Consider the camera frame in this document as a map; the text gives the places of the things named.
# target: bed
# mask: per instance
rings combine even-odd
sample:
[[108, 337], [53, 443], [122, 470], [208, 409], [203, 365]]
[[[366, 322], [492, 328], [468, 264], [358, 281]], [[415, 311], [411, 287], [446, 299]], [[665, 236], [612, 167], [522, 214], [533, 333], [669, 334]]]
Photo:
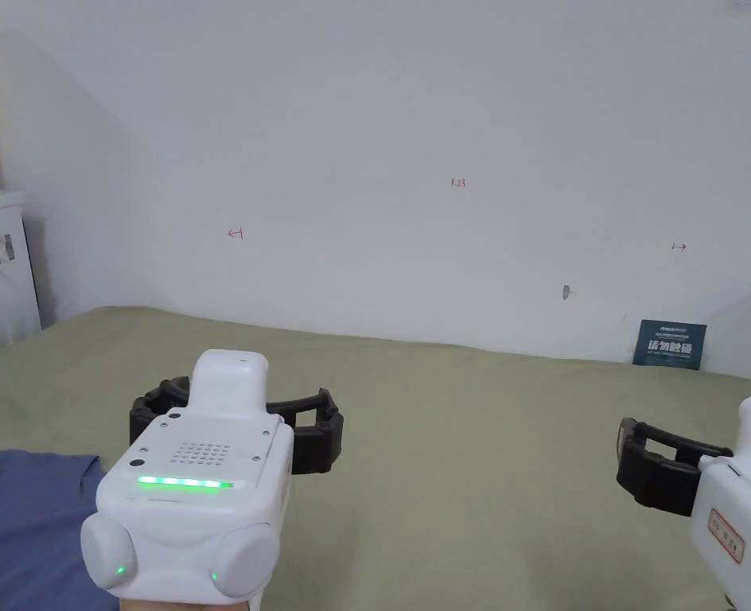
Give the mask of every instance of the bed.
[[0, 449], [129, 442], [135, 397], [207, 348], [262, 352], [268, 399], [331, 390], [333, 471], [294, 478], [265, 611], [724, 607], [687, 521], [615, 481], [624, 415], [731, 445], [751, 381], [96, 309], [0, 352]]

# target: blue cloth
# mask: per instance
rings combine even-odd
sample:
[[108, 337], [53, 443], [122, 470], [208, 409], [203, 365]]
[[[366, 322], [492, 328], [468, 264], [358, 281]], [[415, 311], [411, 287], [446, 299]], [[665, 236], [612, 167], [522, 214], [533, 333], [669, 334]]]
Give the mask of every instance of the blue cloth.
[[103, 476], [97, 456], [0, 452], [0, 611], [117, 611], [79, 539]]

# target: green indicator light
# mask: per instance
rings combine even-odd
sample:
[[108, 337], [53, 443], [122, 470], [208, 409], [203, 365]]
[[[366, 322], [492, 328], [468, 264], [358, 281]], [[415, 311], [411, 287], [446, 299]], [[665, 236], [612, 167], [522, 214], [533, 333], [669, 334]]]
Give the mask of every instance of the green indicator light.
[[153, 477], [151, 475], [139, 475], [138, 481], [142, 484], [163, 484], [169, 486], [186, 486], [190, 488], [234, 488], [230, 481], [194, 480], [180, 477]]

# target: small paper sign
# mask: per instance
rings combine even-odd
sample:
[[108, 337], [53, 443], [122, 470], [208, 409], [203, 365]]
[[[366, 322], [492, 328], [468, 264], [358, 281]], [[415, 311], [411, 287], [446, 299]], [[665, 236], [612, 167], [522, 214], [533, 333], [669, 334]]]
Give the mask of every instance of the small paper sign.
[[642, 320], [634, 365], [700, 369], [706, 325]]

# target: human hand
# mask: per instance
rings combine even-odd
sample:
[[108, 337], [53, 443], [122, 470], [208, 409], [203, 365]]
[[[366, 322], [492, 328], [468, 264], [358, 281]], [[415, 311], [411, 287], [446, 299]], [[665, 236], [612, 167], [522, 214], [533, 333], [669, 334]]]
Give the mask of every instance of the human hand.
[[247, 603], [236, 605], [190, 605], [187, 603], [158, 603], [154, 601], [120, 602], [120, 611], [248, 611]]

